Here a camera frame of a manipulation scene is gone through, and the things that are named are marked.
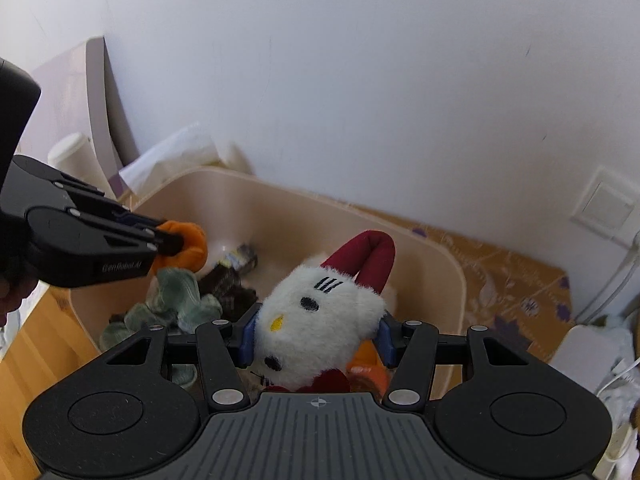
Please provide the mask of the person left hand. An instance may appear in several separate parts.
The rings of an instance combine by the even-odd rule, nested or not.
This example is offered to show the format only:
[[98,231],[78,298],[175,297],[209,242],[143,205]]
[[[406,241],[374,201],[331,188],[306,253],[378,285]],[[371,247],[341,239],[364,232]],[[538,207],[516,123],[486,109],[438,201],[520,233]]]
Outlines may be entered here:
[[38,278],[34,268],[23,261],[18,263],[5,263],[1,266],[1,299],[0,299],[0,326],[6,326],[6,320],[10,313],[21,307],[26,299],[36,288]]

